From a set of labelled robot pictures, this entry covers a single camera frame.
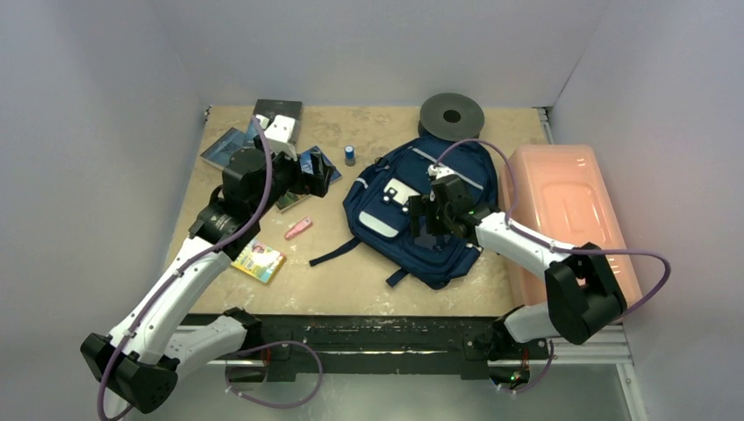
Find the navy blue student backpack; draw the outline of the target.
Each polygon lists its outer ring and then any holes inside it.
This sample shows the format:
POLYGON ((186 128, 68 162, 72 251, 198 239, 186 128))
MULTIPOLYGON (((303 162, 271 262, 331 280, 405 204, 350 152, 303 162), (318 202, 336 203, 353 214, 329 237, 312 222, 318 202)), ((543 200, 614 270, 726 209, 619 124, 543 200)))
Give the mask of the navy blue student backpack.
POLYGON ((413 275, 434 290, 463 277, 481 252, 466 239, 437 227, 428 171, 434 164, 459 176, 477 204, 497 202, 497 171, 490 153, 469 142, 450 151, 449 142, 426 135, 388 152, 365 168, 343 200, 352 238, 310 261, 315 267, 365 244, 395 263, 387 279, 396 286, 413 275))

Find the pink eraser stick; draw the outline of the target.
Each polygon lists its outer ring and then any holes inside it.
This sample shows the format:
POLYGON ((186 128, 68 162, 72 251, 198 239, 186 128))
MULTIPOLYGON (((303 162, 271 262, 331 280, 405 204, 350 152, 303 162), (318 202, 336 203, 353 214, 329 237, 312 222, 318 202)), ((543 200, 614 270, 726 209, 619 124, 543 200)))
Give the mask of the pink eraser stick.
POLYGON ((294 239, 298 235, 302 234, 303 232, 306 232, 308 229, 310 229, 313 225, 313 221, 311 218, 302 218, 298 222, 296 222, 293 226, 291 226, 286 233, 284 233, 283 237, 285 240, 294 239))

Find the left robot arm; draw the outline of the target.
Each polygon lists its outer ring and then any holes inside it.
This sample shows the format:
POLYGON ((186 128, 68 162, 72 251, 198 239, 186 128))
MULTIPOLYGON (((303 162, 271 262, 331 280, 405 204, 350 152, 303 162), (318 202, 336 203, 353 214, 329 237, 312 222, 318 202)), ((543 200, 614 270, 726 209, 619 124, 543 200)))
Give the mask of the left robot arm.
POLYGON ((116 419, 150 413, 179 379, 225 355, 269 357, 259 318, 239 308, 177 339, 175 332, 206 288, 239 257, 260 230, 260 218, 285 193, 322 197, 335 169, 321 153, 304 171, 298 158, 265 148, 236 152, 224 167, 171 265, 142 301, 107 334, 90 334, 82 356, 98 380, 97 415, 116 419))

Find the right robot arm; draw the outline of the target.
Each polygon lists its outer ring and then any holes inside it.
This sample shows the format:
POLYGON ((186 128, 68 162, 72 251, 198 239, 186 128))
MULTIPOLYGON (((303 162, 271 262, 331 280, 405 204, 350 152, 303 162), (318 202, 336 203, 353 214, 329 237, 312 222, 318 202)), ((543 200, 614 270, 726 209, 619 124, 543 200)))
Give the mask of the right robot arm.
POLYGON ((410 196, 411 235, 453 235, 491 250, 542 279, 547 299, 523 305, 496 322, 495 350, 512 357, 535 339, 562 338, 581 345, 619 318, 627 301, 605 251, 550 239, 507 217, 496 205, 477 203, 457 175, 432 182, 427 195, 410 196))

